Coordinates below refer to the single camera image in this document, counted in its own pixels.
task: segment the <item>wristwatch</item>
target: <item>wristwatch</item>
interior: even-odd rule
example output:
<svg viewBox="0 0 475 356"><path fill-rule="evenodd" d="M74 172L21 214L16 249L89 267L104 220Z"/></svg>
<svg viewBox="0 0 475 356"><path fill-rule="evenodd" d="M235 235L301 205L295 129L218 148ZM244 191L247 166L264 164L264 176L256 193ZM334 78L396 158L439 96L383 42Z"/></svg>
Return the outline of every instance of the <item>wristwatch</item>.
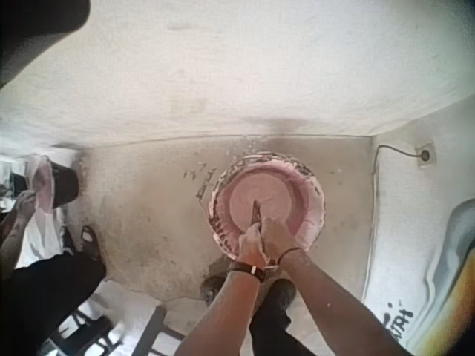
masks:
<svg viewBox="0 0 475 356"><path fill-rule="evenodd" d="M256 277L261 283L266 279L266 272L257 266L248 265L244 262L233 261L229 265L228 272L239 271L251 274Z"/></svg>

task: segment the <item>hand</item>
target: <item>hand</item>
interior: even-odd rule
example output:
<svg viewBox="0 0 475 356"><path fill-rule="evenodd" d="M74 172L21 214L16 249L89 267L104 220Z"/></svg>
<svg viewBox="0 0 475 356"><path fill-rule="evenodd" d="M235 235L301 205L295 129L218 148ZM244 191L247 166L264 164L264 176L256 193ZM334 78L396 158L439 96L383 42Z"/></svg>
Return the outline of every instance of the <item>hand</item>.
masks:
<svg viewBox="0 0 475 356"><path fill-rule="evenodd" d="M15 202L16 218L30 221L35 214L36 192L34 190L23 191L18 195Z"/></svg>
<svg viewBox="0 0 475 356"><path fill-rule="evenodd" d="M251 225L246 233L239 237L239 257L237 261L264 269L269 262L269 258L263 252L259 225L260 223Z"/></svg>
<svg viewBox="0 0 475 356"><path fill-rule="evenodd" d="M289 248L299 247L286 225L268 217L262 224L262 240L267 256L274 261Z"/></svg>

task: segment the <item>electrical outlet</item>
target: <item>electrical outlet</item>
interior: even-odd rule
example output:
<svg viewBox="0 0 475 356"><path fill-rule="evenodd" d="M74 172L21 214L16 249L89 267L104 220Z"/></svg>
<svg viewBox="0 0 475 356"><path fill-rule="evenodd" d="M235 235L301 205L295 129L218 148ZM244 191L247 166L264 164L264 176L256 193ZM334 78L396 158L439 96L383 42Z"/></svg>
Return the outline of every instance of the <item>electrical outlet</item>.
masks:
<svg viewBox="0 0 475 356"><path fill-rule="evenodd" d="M436 164L436 148L433 143L428 143L422 147L416 148L416 154L421 155L417 158L417 165L419 167Z"/></svg>

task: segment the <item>black shoe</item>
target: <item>black shoe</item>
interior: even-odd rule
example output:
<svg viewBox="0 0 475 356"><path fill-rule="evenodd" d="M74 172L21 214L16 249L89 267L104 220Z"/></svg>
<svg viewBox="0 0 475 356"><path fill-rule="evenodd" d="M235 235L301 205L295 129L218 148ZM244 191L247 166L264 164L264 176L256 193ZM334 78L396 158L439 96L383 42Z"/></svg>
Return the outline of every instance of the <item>black shoe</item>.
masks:
<svg viewBox="0 0 475 356"><path fill-rule="evenodd" d="M278 308L286 311L297 295L297 289L289 280L276 280L270 287L266 299L262 302L264 308Z"/></svg>
<svg viewBox="0 0 475 356"><path fill-rule="evenodd" d="M201 297L205 301L207 306L210 306L217 294L220 292L223 287L224 282L226 281L225 277L220 276L211 276L204 280L201 284L200 291Z"/></svg>
<svg viewBox="0 0 475 356"><path fill-rule="evenodd" d="M76 247L74 247L73 238L71 237L67 226L61 227L59 230L59 236L62 241L62 252L70 254L71 256L74 255L77 250Z"/></svg>
<svg viewBox="0 0 475 356"><path fill-rule="evenodd" d="M81 240L82 253L87 254L92 260L102 263L99 241L97 240L96 233L94 233L94 230L91 227L82 227Z"/></svg>

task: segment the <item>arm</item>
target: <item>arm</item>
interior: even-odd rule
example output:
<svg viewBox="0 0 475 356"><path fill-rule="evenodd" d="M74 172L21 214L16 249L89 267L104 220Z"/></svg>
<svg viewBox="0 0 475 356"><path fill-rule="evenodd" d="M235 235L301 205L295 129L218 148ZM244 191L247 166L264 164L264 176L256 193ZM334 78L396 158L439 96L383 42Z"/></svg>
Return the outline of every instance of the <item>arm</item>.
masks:
<svg viewBox="0 0 475 356"><path fill-rule="evenodd" d="M253 225L240 239L237 260L264 268L266 259L261 252L261 236L258 226ZM239 355L259 286L260 282L250 274L230 272L208 312L185 337L175 355Z"/></svg>
<svg viewBox="0 0 475 356"><path fill-rule="evenodd" d="M264 221L263 238L266 253L275 260L296 246L288 229L274 220ZM286 254L281 266L337 355L409 355L368 308L314 264L303 250Z"/></svg>
<svg viewBox="0 0 475 356"><path fill-rule="evenodd" d="M7 236L12 231L13 224L16 220L16 205L13 206L12 210L1 222L1 243L7 239Z"/></svg>
<svg viewBox="0 0 475 356"><path fill-rule="evenodd" d="M1 244L1 279L10 278L22 251L24 230L35 212L35 191L23 191L17 198L16 220Z"/></svg>

